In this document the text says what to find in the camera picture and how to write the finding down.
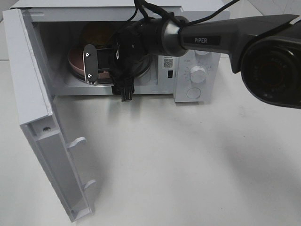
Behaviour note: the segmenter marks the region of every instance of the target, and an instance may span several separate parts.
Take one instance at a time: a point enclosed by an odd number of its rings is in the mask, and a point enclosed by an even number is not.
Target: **open microwave door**
[[[45,53],[39,49],[28,11],[12,9],[3,16],[21,129],[69,218],[77,220],[92,212],[85,189],[95,181],[81,182],[70,149],[86,139],[65,141],[53,97],[43,80],[48,73]]]

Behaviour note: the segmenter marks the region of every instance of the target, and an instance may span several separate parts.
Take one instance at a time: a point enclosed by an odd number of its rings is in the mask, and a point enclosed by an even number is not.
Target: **white knob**
[[[202,66],[195,66],[190,70],[190,79],[194,83],[201,83],[205,81],[207,71]]]
[[[193,100],[199,99],[202,92],[198,88],[191,88],[187,92],[187,97]]]

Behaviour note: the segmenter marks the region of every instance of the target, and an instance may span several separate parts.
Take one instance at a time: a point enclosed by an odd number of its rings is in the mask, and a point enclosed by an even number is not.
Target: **wire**
[[[230,6],[234,5],[235,3],[237,3],[238,1],[240,0],[232,0],[231,2],[227,3],[226,5],[224,5],[223,7],[221,7],[219,10],[217,10],[216,12],[212,13],[211,15],[207,16],[207,17],[204,17],[202,19],[199,19],[199,20],[195,20],[195,21],[191,21],[191,22],[187,22],[184,24],[184,27],[186,26],[191,26],[191,25],[194,25],[194,24],[199,24],[199,23],[202,23],[202,22],[205,22],[207,20],[210,20],[212,19],[213,17],[217,16],[218,14],[220,14],[222,11],[224,11],[225,9],[229,8]]]
[[[138,7],[136,6],[135,7],[135,12],[134,12],[134,14],[127,20],[127,21],[125,21],[110,37],[109,37],[109,39],[107,40],[107,42],[106,42],[106,44],[105,44],[105,46],[107,46],[108,45],[108,43],[110,42],[110,40],[120,31],[120,30],[122,30],[125,26],[127,26],[133,19],[134,19],[134,17],[137,15],[137,13],[138,13]]]
[[[224,11],[225,9],[229,8],[230,6],[234,5],[235,3],[237,3],[238,1],[240,0],[232,0],[231,2],[227,3],[226,5],[224,5],[223,7],[221,7],[219,10],[217,10],[216,12],[214,12],[213,14],[207,16],[207,17],[204,17],[202,19],[199,19],[199,20],[195,20],[195,21],[191,21],[191,22],[184,22],[184,21],[178,21],[175,16],[173,16],[172,14],[168,13],[167,11],[165,11],[163,8],[157,6],[157,5],[154,5],[154,4],[151,4],[151,3],[148,3],[147,1],[145,0],[134,0],[134,3],[135,5],[139,6],[139,10],[141,11],[141,8],[142,6],[145,6],[147,9],[149,9],[150,11],[160,15],[161,17],[166,17],[168,19],[171,19],[176,25],[180,26],[180,27],[186,27],[186,26],[191,26],[191,25],[194,25],[194,24],[199,24],[199,23],[202,23],[202,22],[205,22],[207,20],[210,20],[212,19],[213,17],[217,16],[218,14],[220,14],[222,11]]]

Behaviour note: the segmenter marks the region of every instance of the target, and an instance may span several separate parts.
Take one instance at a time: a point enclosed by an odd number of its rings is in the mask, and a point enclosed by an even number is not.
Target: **microwave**
[[[202,4],[192,0],[152,3],[190,21],[223,6],[221,0],[205,0]],[[66,142],[53,99],[112,95],[109,80],[90,85],[81,79],[78,68],[72,68],[70,52],[83,35],[90,38],[83,31],[93,24],[118,27],[134,10],[132,0],[19,0],[3,12],[20,127],[71,221],[94,211],[85,190],[96,181],[82,183],[70,150],[86,139],[79,137]],[[211,21],[229,17],[230,13],[223,11]],[[142,15],[138,14],[133,20],[140,19]],[[175,102],[208,103],[220,57],[219,53],[194,50],[182,57],[154,56],[135,79],[133,98],[170,94]]]

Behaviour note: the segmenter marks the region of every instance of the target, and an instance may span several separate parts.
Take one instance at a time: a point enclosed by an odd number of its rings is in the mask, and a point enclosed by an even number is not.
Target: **white table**
[[[0,70],[0,225],[71,225],[18,126],[7,61]],[[171,96],[55,103],[68,141],[87,138],[73,151],[83,181],[98,181],[87,192],[96,213],[74,225],[301,223],[301,111],[258,101],[226,57],[208,105]]]

